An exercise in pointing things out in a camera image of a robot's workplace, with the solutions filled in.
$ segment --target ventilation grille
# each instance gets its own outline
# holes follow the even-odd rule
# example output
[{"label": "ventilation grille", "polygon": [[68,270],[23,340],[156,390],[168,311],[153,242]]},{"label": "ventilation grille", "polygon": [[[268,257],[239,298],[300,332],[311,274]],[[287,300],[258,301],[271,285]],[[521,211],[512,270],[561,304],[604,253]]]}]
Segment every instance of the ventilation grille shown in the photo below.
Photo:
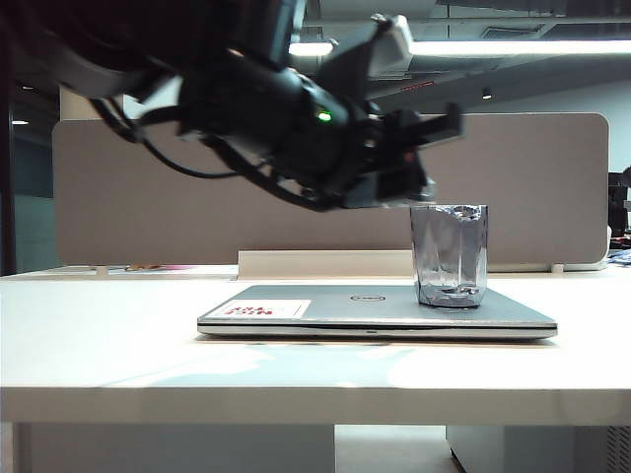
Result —
[{"label": "ventilation grille", "polygon": [[607,429],[607,473],[631,473],[631,427]]},{"label": "ventilation grille", "polygon": [[503,28],[503,27],[489,27],[487,28],[482,37],[484,39],[515,39],[523,36],[531,36],[538,33],[540,27],[536,28]]}]

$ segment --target glass cup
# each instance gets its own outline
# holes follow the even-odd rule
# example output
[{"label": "glass cup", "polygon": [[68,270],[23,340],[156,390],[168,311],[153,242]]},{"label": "glass cup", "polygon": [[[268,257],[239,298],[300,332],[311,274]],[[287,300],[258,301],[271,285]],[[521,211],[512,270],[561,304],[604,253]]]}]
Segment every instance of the glass cup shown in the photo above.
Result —
[{"label": "glass cup", "polygon": [[480,305],[486,292],[486,205],[410,207],[418,302],[442,307]]}]

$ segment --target desk partition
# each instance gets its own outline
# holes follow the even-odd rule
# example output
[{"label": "desk partition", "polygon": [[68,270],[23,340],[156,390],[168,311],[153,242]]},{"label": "desk partition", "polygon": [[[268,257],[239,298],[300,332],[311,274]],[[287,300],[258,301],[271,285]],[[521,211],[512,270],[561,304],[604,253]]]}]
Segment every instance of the desk partition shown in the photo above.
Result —
[{"label": "desk partition", "polygon": [[[222,169],[212,151],[156,126],[168,156]],[[423,161],[440,202],[489,205],[493,265],[587,263],[606,249],[608,127],[591,113],[473,114]],[[53,134],[58,250],[65,264],[235,263],[239,250],[407,249],[406,209],[314,213],[244,179],[200,180],[157,162],[99,120]]]}]

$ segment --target fluorescent light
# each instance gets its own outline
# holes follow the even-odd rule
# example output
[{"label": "fluorescent light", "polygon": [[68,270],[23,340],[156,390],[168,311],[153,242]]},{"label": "fluorescent light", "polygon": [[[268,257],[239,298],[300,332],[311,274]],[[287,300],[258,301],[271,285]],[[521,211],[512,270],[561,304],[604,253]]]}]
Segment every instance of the fluorescent light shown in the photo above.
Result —
[{"label": "fluorescent light", "polygon": [[[329,42],[294,42],[295,56],[324,56],[332,50]],[[502,57],[517,54],[544,56],[565,54],[631,54],[631,40],[597,41],[416,41],[410,45],[416,56]]]},{"label": "fluorescent light", "polygon": [[325,56],[333,49],[330,42],[293,42],[289,45],[289,52],[294,56]]}]

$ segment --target desk surface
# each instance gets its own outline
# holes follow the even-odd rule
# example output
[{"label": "desk surface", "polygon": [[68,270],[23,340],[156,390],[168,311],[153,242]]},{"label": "desk surface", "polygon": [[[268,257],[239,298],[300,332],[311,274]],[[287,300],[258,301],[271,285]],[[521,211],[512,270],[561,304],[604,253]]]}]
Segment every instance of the desk surface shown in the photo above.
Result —
[{"label": "desk surface", "polygon": [[3,420],[631,424],[631,269],[492,275],[558,321],[533,344],[205,338],[196,317],[252,284],[230,279],[0,280]]}]

